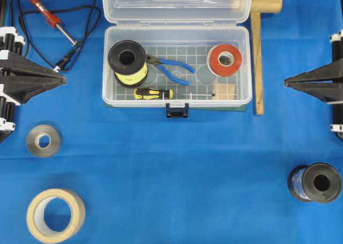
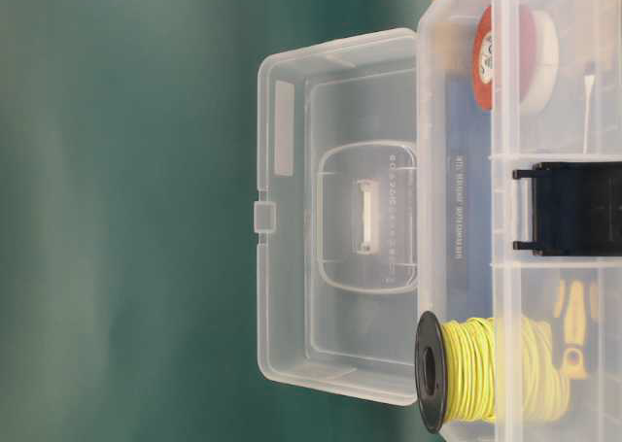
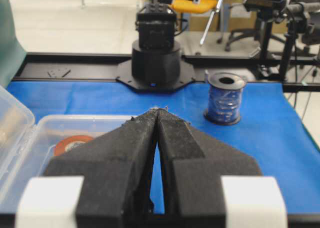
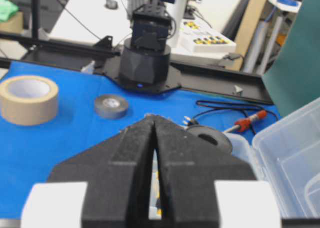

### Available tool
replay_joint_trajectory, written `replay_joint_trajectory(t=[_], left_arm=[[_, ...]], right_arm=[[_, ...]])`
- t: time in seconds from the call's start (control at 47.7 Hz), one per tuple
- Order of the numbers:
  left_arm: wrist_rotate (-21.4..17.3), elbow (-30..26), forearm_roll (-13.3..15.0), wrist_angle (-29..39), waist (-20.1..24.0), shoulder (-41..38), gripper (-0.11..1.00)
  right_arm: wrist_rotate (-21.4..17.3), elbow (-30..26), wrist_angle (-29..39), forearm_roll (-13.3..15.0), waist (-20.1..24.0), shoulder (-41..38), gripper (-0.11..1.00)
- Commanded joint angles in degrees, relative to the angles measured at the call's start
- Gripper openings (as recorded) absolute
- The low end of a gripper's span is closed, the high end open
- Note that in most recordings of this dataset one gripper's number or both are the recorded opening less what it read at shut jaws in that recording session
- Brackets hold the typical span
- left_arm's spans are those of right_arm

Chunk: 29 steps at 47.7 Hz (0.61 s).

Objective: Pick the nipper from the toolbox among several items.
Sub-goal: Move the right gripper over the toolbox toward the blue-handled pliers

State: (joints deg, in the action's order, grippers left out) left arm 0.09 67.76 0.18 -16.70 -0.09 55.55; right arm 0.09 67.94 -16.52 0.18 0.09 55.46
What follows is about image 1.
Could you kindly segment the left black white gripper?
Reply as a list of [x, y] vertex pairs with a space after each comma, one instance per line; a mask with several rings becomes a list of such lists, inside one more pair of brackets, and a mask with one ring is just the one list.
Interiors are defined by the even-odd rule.
[[[16, 106], [66, 84], [63, 75], [21, 56], [24, 45], [25, 39], [15, 27], [1, 27], [1, 143], [16, 128]], [[14, 76], [11, 72], [23, 76]]]

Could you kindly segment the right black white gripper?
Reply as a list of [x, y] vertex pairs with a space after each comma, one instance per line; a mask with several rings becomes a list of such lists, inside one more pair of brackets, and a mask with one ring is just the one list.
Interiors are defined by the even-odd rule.
[[285, 86], [304, 92], [325, 103], [333, 105], [333, 123], [331, 131], [342, 140], [342, 83], [319, 83], [328, 80], [342, 79], [342, 36], [330, 36], [332, 44], [332, 63], [285, 79]]

